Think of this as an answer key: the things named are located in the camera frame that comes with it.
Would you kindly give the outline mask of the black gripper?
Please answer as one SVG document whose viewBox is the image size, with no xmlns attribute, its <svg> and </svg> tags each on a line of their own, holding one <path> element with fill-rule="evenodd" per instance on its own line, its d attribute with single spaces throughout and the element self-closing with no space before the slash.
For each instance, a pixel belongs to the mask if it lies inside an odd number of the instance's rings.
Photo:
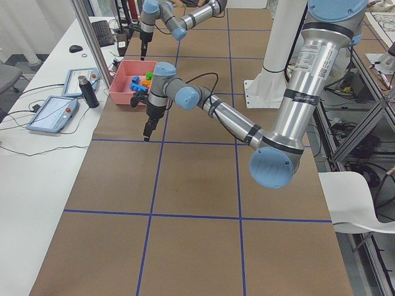
<svg viewBox="0 0 395 296">
<path fill-rule="evenodd" d="M 139 38 L 141 40 L 141 57 L 140 60 L 145 60 L 148 51 L 148 44 L 152 41 L 153 32 L 141 31 Z"/>
<path fill-rule="evenodd" d="M 155 106 L 151 103 L 146 105 L 146 114 L 148 115 L 148 121 L 144 126 L 143 136 L 146 142 L 149 142 L 151 134 L 156 130 L 157 124 L 161 118 L 164 117 L 166 106 Z"/>
</svg>

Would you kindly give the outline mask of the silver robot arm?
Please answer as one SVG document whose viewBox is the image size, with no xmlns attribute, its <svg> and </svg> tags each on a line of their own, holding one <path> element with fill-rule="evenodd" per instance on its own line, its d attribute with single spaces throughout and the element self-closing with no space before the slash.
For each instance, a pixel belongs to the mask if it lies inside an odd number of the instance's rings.
<svg viewBox="0 0 395 296">
<path fill-rule="evenodd" d="M 246 94 L 255 96 L 262 108 L 277 109 L 269 131 L 210 89 L 184 82 L 172 64 L 159 62 L 145 101 L 149 117 L 145 140 L 169 101 L 184 110 L 199 107 L 254 149 L 249 171 L 257 183 L 272 189 L 287 185 L 299 167 L 303 135 L 338 52 L 360 41 L 366 8 L 367 1 L 278 2 L 262 71 L 246 88 Z"/>
<path fill-rule="evenodd" d="M 152 41 L 156 20 L 160 19 L 177 40 L 186 36 L 186 32 L 203 21 L 221 14 L 227 1 L 208 1 L 202 7 L 181 18 L 173 14 L 173 5 L 169 1 L 144 1 L 139 18 L 139 38 L 141 40 L 141 60 L 146 57 L 148 43 Z"/>
</svg>

